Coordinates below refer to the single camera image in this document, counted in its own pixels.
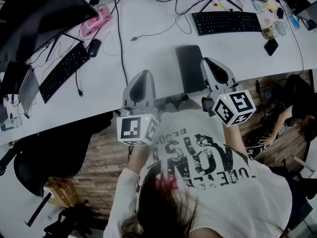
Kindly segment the black smartphone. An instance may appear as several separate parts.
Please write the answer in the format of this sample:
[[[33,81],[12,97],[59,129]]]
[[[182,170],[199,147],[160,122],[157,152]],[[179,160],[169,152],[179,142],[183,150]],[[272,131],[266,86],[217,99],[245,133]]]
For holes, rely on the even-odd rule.
[[[277,48],[278,43],[275,39],[268,40],[267,43],[264,45],[264,49],[269,56],[272,56]]]

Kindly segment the black computer mouse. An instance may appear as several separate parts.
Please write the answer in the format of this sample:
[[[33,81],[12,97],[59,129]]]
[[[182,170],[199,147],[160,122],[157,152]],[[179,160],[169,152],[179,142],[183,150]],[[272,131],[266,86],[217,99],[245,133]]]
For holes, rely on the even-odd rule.
[[[91,43],[89,44],[89,47],[88,47],[88,55],[89,57],[91,58],[95,58],[99,52],[99,49],[100,49],[100,46],[101,46],[101,41],[99,39],[93,39],[91,41]]]

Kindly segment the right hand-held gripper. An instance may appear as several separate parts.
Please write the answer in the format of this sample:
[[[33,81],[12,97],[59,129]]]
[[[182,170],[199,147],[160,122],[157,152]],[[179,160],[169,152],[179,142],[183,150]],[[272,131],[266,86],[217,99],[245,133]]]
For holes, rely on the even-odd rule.
[[[236,83],[233,72],[223,63],[208,57],[201,60],[205,85],[210,89],[202,99],[203,110],[217,116],[226,127],[246,122],[256,111],[248,90]]]

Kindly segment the person's left shoe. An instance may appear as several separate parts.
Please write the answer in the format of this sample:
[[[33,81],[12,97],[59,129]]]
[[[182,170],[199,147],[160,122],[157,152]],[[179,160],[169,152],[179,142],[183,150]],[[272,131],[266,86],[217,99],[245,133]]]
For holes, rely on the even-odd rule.
[[[164,111],[174,113],[177,111],[172,97],[166,97],[164,100]]]

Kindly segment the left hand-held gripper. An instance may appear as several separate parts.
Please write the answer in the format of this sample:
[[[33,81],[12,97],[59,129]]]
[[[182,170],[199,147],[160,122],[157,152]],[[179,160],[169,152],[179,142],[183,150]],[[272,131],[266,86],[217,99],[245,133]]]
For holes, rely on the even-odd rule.
[[[138,73],[123,92],[123,105],[117,122],[117,139],[119,142],[135,145],[151,145],[159,128],[159,110],[154,106],[156,90],[154,77],[149,70]]]

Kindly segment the pink wet wipes packet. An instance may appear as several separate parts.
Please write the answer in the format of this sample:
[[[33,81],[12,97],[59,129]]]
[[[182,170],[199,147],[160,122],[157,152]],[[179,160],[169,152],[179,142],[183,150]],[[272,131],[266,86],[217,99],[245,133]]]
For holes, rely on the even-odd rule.
[[[110,13],[110,10],[107,7],[101,7],[98,10],[98,16],[93,17],[82,23],[79,28],[80,37],[87,38],[111,20],[112,15]]]

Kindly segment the white printed t-shirt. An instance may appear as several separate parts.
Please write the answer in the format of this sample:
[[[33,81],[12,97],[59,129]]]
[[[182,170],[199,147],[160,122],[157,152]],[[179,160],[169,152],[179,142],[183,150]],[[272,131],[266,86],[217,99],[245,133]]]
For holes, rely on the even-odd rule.
[[[226,144],[218,117],[162,114],[146,164],[119,176],[104,238],[279,238],[285,178]]]

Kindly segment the clear plastic jar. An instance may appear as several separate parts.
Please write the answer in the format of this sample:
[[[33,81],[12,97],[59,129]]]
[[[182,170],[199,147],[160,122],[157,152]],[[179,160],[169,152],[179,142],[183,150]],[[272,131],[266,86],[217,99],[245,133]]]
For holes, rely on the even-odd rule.
[[[279,36],[285,36],[289,31],[289,27],[286,23],[281,21],[275,21],[269,27],[265,28],[262,33],[263,36],[268,39],[275,39]]]

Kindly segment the black keyboard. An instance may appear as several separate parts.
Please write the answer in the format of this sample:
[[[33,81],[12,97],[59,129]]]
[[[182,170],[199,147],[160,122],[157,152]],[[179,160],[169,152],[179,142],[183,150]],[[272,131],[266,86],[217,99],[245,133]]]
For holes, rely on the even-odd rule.
[[[39,92],[44,103],[46,104],[70,76],[89,59],[83,43],[80,42],[72,48],[41,83]]]
[[[199,36],[233,33],[261,32],[255,13],[240,11],[209,11],[192,13]]]

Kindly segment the person's left forearm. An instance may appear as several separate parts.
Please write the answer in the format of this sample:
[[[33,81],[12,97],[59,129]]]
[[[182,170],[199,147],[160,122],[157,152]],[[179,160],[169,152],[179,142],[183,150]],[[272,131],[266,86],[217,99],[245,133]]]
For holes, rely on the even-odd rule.
[[[139,174],[149,157],[149,145],[136,145],[129,147],[129,162],[127,169]]]

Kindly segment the black mouse pad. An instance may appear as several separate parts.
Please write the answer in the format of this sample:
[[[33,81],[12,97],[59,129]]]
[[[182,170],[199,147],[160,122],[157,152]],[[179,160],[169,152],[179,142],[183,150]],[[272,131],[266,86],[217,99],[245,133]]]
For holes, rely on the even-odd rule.
[[[180,46],[175,49],[175,52],[180,69],[184,93],[192,94],[207,89],[201,70],[201,61],[203,56],[199,46]]]

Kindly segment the grey laptop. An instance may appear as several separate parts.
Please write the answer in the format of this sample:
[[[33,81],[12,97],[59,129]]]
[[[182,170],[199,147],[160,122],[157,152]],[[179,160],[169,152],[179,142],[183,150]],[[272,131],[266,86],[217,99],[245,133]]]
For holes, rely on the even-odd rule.
[[[39,84],[30,65],[10,61],[7,64],[0,95],[17,95],[24,114],[27,115],[33,105]]]

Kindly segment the curved black monitor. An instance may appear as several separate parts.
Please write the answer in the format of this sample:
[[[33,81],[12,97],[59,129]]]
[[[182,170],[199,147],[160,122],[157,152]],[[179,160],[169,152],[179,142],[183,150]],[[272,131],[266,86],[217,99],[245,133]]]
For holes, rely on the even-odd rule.
[[[0,63],[27,61],[50,40],[95,16],[85,0],[7,0],[0,8]]]

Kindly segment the person's right forearm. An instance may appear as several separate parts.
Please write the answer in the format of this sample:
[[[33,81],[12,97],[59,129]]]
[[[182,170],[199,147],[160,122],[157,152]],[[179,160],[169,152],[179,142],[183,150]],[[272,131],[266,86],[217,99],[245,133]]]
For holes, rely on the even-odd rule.
[[[231,127],[223,125],[223,133],[227,145],[248,156],[238,125]]]

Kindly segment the black backpack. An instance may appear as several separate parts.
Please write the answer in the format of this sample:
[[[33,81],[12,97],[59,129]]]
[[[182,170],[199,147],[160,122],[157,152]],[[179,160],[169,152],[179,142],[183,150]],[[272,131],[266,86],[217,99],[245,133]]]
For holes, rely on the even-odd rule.
[[[89,210],[86,208],[88,200],[84,200],[74,207],[64,208],[59,214],[58,219],[53,224],[44,228],[45,235],[42,238],[68,238],[72,231],[80,233],[79,238],[88,238],[92,235],[89,228]]]

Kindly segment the clear plastic bag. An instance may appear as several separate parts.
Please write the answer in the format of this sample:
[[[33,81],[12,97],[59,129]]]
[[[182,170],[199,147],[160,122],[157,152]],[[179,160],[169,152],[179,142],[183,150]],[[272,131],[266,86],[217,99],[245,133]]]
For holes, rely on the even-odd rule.
[[[21,116],[8,119],[0,124],[1,131],[5,132],[22,126]]]

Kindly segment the black tube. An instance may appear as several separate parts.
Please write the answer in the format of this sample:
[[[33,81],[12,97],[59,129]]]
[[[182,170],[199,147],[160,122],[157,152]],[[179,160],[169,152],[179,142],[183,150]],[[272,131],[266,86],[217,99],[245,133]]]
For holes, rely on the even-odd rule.
[[[41,212],[41,210],[43,209],[43,207],[46,205],[46,203],[49,201],[49,199],[51,198],[52,194],[49,192],[47,194],[47,196],[42,200],[42,202],[40,203],[40,205],[38,206],[38,208],[35,210],[35,212],[33,213],[33,215],[31,216],[31,218],[29,219],[28,222],[24,222],[28,227],[31,227],[33,222],[35,221],[35,219],[37,218],[37,216],[39,215],[39,213]]]

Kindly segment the cardboard box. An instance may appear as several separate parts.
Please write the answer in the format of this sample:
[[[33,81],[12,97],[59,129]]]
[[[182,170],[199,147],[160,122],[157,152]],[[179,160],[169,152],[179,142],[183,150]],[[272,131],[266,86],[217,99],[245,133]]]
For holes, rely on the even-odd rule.
[[[44,192],[50,193],[48,203],[69,208],[79,203],[79,197],[72,181],[50,177],[44,185]]]

